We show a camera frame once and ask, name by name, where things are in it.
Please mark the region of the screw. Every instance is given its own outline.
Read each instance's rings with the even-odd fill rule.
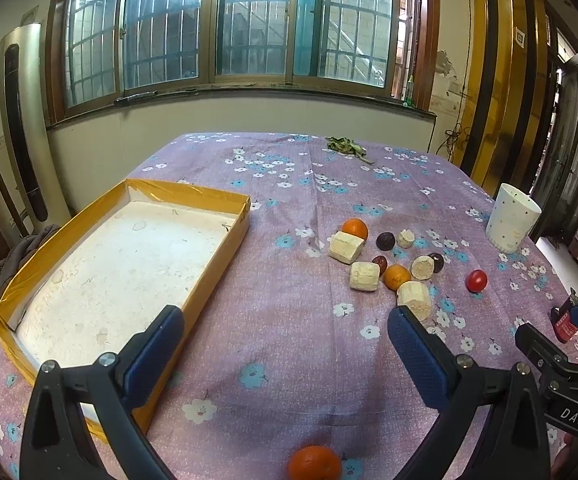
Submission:
[[[527,363],[519,362],[515,365],[515,369],[518,370],[522,375],[529,375],[531,373],[531,369]]]
[[[55,365],[56,365],[55,361],[52,360],[45,361],[42,363],[42,366],[40,366],[40,370],[42,370],[45,374],[48,374],[49,372],[53,371]]]
[[[473,366],[473,359],[466,354],[458,355],[455,360],[461,368],[471,368]]]
[[[102,366],[110,366],[115,363],[115,354],[113,352],[105,352],[98,358],[98,362]]]

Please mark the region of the windowsill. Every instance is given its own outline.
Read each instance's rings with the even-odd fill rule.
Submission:
[[[407,107],[402,104],[402,101],[397,101],[393,99],[349,95],[325,90],[298,88],[291,85],[251,84],[248,86],[220,86],[220,87],[207,86],[206,88],[193,88],[188,90],[170,91],[162,93],[145,92],[145,94],[138,94],[130,96],[129,98],[120,99],[111,105],[96,108],[95,110],[83,112],[76,116],[58,121],[57,123],[47,126],[47,131],[57,129],[66,124],[86,120],[96,115],[107,114],[126,108],[147,106],[155,102],[162,102],[165,100],[182,100],[182,99],[188,100],[188,99],[208,99],[208,98],[210,99],[221,97],[224,96],[225,94],[231,94],[231,96],[233,97],[248,97],[251,94],[256,94],[257,96],[281,96],[283,98],[294,98],[294,99],[312,97],[316,100],[321,101],[330,101],[330,102],[343,101],[348,102],[350,105],[355,106],[382,108],[389,112],[404,114],[427,121],[435,121],[434,113],[428,112],[426,110],[421,110],[419,108]]]

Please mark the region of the table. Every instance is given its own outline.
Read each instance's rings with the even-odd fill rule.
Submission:
[[[382,284],[373,293],[349,289],[349,267],[326,256],[347,218],[370,229],[362,260],[385,254],[407,265],[444,254],[444,269],[428,282],[435,307],[423,324],[454,353],[510,368],[522,359],[514,333],[525,321],[555,340],[547,314],[566,291],[528,238],[509,255],[486,240],[491,198],[437,156],[366,147],[372,165],[314,136],[187,135],[131,173],[233,190],[252,202],[250,230],[148,433],[178,478],[283,479],[292,453],[321,444],[344,456],[345,479],[392,479],[431,428],[437,412],[422,404],[386,333],[393,292]],[[404,228],[416,234],[411,249],[377,250],[379,233]],[[489,285],[471,294],[464,278],[477,268]],[[578,335],[562,348],[578,362]],[[0,461],[13,476],[30,393],[0,349]],[[449,478],[464,468],[477,433]],[[562,434],[550,428],[549,440],[554,453]],[[97,445],[123,478],[110,448]]]

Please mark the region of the floor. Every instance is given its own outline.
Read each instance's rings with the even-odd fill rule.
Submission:
[[[569,254],[566,245],[560,244],[556,249],[546,238],[540,238],[536,245],[553,266],[566,291],[573,289],[578,296],[578,263]]]

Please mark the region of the gray cloth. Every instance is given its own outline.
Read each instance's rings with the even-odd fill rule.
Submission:
[[[2,298],[2,294],[4,294],[6,286],[18,270],[27,263],[28,259],[34,255],[35,251],[37,251],[45,241],[58,232],[59,228],[59,225],[50,224],[44,227],[37,235],[28,235],[22,238],[19,244],[11,249],[6,258],[0,261],[0,299]]]

